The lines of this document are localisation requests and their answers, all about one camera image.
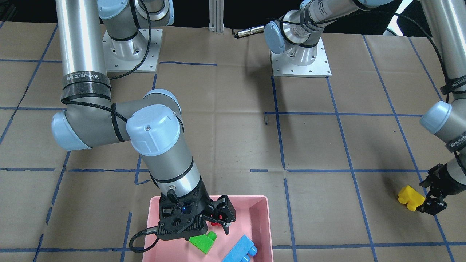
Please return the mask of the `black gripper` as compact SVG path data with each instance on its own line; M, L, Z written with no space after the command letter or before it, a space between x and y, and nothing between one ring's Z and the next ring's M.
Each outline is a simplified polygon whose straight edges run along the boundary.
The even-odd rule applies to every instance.
M209 222L212 220L212 215L222 215L224 222L221 223L221 226L226 235L229 234L229 227L231 226L231 223L236 222L235 207L227 195L220 196L216 201L211 200L201 215Z
M428 175L419 185L430 190L426 200L416 210L432 216L447 208L447 203L444 201L446 196L460 193L460 183L450 176L447 164L438 164L429 169Z

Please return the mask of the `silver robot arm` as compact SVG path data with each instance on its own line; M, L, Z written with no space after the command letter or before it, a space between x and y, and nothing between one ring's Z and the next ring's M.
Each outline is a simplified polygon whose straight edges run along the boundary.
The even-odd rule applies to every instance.
M396 200L450 158L419 124L444 83L424 38L371 35L384 14L348 18L324 36L329 79L271 77L262 36L246 39L245 76L261 115L217 116L214 195L266 195L277 245L465 241L465 193L436 216Z
M66 150L131 141L149 166L162 192L169 215L226 216L227 196L211 200L185 142L182 111L173 93L148 92L142 99L111 102L99 19L107 20L113 42L125 46L147 42L141 63L149 54L151 34L144 38L133 16L131 0L57 0L60 47L63 57L61 102L67 109L53 116L55 141ZM438 102L421 118L421 124L446 143L455 158L428 171L421 186L429 188L417 211L436 215L447 206L444 198L465 191L465 4L456 0L428 0L422 5L446 84L443 95L452 103Z

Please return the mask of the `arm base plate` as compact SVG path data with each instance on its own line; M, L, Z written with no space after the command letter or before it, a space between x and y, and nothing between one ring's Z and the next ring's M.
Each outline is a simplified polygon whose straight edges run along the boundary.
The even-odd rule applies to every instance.
M332 76L323 40L316 46L296 46L282 54L270 52L274 76L329 78Z
M104 57L108 72L128 72L137 66L144 57L147 44L149 52L142 65L136 69L141 73L156 73L163 37L162 29L140 29L139 34L127 41L116 41L110 38L108 32L103 37Z

